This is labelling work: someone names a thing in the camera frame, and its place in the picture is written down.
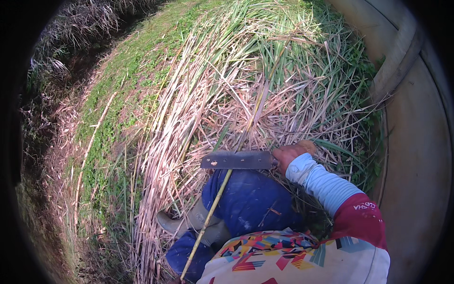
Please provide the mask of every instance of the blue pants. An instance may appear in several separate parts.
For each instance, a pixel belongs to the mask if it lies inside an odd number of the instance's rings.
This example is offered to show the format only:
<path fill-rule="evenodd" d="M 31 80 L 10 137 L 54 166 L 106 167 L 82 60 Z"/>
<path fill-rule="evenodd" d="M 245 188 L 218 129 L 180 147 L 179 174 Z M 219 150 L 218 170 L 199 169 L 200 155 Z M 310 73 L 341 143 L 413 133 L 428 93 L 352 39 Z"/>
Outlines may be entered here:
<path fill-rule="evenodd" d="M 211 209 L 226 173 L 226 169 L 216 170 L 203 188 L 202 202 L 207 210 Z M 289 192 L 276 181 L 252 170 L 232 172 L 214 216 L 224 220 L 233 238 L 287 227 L 302 230 L 302 216 L 291 208 Z M 195 242 L 195 233 L 188 231 L 167 252 L 167 261 L 176 273 L 182 273 Z M 211 247 L 199 244 L 185 279 L 197 282 L 214 254 Z"/>

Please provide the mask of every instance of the concrete wall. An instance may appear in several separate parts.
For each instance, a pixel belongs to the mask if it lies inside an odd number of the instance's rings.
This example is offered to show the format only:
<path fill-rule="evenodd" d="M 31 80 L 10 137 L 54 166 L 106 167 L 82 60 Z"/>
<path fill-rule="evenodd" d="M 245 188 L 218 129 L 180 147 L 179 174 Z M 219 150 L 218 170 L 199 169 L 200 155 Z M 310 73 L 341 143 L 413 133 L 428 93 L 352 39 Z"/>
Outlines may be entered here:
<path fill-rule="evenodd" d="M 364 36 L 371 60 L 386 56 L 374 79 L 386 102 L 387 164 L 374 199 L 386 222 L 388 283 L 412 283 L 443 229 L 452 189 L 452 101 L 424 31 L 393 0 L 328 0 Z"/>

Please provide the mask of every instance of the light blue sleeve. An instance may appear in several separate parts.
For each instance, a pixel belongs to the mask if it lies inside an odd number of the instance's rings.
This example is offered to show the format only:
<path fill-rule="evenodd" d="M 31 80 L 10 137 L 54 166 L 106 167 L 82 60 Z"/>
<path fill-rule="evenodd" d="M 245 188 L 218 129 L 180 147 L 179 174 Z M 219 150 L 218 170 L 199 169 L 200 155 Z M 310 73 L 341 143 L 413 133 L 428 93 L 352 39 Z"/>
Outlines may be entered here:
<path fill-rule="evenodd" d="M 285 176 L 291 182 L 302 185 L 306 193 L 316 197 L 331 217 L 334 217 L 338 208 L 349 197 L 363 193 L 351 182 L 327 172 L 309 153 L 294 159 L 288 165 Z"/>

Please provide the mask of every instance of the machete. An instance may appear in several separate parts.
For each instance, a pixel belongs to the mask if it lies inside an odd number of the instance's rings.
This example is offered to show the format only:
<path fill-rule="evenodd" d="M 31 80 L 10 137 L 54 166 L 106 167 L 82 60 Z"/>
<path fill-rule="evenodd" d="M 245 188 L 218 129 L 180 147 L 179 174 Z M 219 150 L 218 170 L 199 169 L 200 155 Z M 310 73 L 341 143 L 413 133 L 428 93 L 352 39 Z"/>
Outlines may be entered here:
<path fill-rule="evenodd" d="M 272 169 L 277 159 L 270 151 L 215 151 L 202 158 L 202 169 Z"/>

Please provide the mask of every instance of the red sleeve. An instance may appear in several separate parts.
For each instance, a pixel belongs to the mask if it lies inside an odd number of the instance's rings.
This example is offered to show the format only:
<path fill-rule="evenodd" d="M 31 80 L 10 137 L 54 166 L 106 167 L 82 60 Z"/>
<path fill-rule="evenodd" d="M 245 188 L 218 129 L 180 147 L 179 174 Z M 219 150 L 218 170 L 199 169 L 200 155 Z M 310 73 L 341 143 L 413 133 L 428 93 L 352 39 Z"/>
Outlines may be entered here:
<path fill-rule="evenodd" d="M 380 249 L 387 249 L 385 223 L 381 212 L 377 204 L 363 193 L 352 195 L 334 215 L 330 239 L 346 236 L 364 240 Z"/>

